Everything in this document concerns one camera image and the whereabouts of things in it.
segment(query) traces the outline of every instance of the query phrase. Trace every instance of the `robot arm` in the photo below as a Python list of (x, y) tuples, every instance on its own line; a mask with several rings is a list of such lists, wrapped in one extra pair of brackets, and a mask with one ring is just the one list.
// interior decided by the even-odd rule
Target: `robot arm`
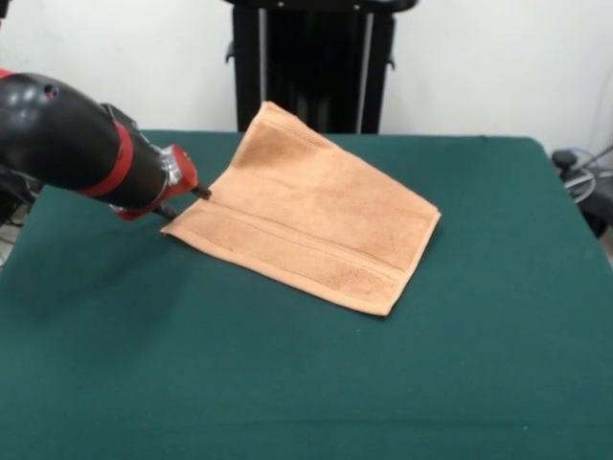
[(173, 219), (168, 198), (211, 194), (180, 147), (152, 145), (121, 110), (38, 74), (0, 71), (0, 165), (107, 203), (123, 219)]

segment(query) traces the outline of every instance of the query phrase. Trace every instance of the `white wall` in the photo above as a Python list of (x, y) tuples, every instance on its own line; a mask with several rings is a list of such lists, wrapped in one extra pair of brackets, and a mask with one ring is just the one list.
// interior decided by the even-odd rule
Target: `white wall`
[[(613, 2), (421, 0), (397, 17), (382, 132), (613, 140)], [(67, 81), (142, 127), (234, 130), (221, 0), (13, 0), (0, 65)]]

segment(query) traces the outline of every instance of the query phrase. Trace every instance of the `green felt tablecloth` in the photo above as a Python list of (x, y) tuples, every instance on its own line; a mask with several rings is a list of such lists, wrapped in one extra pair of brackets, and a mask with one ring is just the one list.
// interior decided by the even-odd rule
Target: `green felt tablecloth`
[[(239, 142), (149, 137), (204, 182)], [(613, 273), (542, 148), (332, 138), (443, 213), (391, 316), (47, 188), (0, 274), (0, 458), (613, 458)]]

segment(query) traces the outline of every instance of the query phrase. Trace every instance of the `black stand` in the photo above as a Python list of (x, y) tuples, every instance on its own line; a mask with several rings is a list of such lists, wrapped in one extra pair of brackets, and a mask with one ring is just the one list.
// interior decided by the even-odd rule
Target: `black stand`
[(228, 1), (239, 131), (272, 101), (318, 132), (378, 133), (393, 14), (417, 0)]

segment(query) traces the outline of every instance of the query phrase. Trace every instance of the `folded towel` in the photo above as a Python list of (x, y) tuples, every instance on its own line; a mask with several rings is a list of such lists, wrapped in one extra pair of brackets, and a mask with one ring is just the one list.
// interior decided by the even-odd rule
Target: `folded towel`
[(228, 169), (162, 232), (356, 311), (389, 314), (438, 209), (270, 102)]

